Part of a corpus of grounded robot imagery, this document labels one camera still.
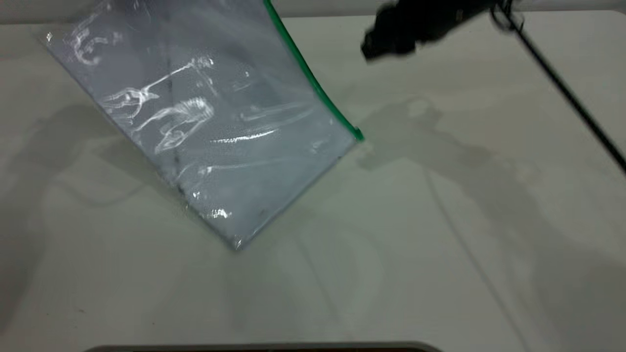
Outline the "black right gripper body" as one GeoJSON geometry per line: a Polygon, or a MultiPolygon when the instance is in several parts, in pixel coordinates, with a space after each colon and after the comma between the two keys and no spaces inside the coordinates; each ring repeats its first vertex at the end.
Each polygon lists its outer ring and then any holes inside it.
{"type": "Polygon", "coordinates": [[[494,0],[399,0],[394,14],[401,34],[427,43],[440,40],[494,5],[494,0]]]}

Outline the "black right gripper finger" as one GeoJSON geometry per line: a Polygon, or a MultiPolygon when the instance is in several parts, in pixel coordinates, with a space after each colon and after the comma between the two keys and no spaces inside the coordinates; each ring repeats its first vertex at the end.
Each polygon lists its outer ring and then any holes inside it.
{"type": "Polygon", "coordinates": [[[378,8],[373,33],[416,35],[416,4],[383,4],[378,8]]]}
{"type": "Polygon", "coordinates": [[[364,59],[373,62],[385,57],[413,54],[416,50],[416,41],[397,33],[370,30],[364,35],[360,49],[364,59]]]}

